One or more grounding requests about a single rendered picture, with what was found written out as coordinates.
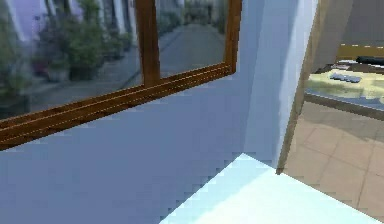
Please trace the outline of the grey remote control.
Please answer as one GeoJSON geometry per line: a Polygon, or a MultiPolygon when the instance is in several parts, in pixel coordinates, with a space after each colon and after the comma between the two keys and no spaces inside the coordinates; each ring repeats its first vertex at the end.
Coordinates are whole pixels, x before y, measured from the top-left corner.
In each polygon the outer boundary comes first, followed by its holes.
{"type": "Polygon", "coordinates": [[[338,73],[334,73],[330,75],[329,78],[332,80],[339,80],[339,81],[349,82],[349,83],[359,83],[361,81],[361,77],[338,74],[338,73]]]}

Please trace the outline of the black cylinder pillow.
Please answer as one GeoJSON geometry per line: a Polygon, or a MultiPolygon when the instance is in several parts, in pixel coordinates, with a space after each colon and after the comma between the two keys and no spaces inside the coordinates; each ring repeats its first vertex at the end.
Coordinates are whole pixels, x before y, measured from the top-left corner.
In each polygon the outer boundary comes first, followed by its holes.
{"type": "Polygon", "coordinates": [[[356,62],[362,64],[372,64],[384,66],[384,57],[373,57],[373,56],[358,56],[356,62]]]}

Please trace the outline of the brown wooden framed window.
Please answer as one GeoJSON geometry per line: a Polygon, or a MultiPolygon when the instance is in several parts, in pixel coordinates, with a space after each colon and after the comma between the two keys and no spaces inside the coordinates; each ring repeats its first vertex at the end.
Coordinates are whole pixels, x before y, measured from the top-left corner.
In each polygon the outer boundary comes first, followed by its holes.
{"type": "Polygon", "coordinates": [[[0,151],[107,117],[236,72],[242,0],[229,0],[224,61],[162,78],[155,0],[138,0],[138,39],[143,83],[102,96],[0,121],[0,151]]]}

